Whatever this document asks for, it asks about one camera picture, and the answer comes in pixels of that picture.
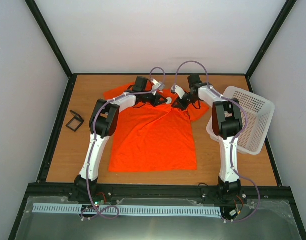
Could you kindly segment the yellow brooch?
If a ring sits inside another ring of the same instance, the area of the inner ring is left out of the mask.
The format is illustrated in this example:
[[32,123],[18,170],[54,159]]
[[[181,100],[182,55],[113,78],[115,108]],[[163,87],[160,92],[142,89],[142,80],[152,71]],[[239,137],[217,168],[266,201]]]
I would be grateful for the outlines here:
[[167,97],[166,99],[167,99],[167,102],[166,102],[166,104],[171,104],[171,103],[172,103],[172,98],[170,98],[170,97]]

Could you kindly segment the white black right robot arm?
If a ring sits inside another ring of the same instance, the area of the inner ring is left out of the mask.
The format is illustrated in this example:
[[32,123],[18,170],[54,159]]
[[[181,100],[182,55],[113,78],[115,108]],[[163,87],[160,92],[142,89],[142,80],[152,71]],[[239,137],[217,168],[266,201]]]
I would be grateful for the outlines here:
[[221,167],[218,177],[217,195],[221,201],[227,201],[240,193],[241,182],[237,168],[237,142],[243,130],[239,101],[225,98],[208,83],[202,83],[199,75],[188,78],[189,91],[174,84],[171,92],[177,95],[173,108],[185,110],[190,104],[203,101],[212,108],[211,127],[220,144]]

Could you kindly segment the orange t-shirt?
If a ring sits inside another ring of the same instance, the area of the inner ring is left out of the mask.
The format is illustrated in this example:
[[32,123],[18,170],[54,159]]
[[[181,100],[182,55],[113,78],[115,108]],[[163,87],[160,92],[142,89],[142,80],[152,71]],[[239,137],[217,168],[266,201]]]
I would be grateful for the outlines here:
[[140,103],[119,113],[108,170],[137,173],[196,170],[191,123],[209,110],[205,103],[186,110],[171,104]]

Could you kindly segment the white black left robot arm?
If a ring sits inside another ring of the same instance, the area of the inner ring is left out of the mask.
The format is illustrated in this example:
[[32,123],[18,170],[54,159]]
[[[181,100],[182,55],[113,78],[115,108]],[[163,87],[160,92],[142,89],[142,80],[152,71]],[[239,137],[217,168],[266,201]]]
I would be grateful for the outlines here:
[[138,103],[149,103],[153,107],[167,103],[167,99],[160,94],[164,88],[163,81],[138,76],[135,83],[119,96],[97,100],[89,121],[89,147],[83,166],[74,180],[80,197],[85,201],[92,201],[97,195],[101,157],[109,138],[116,131],[119,113]]

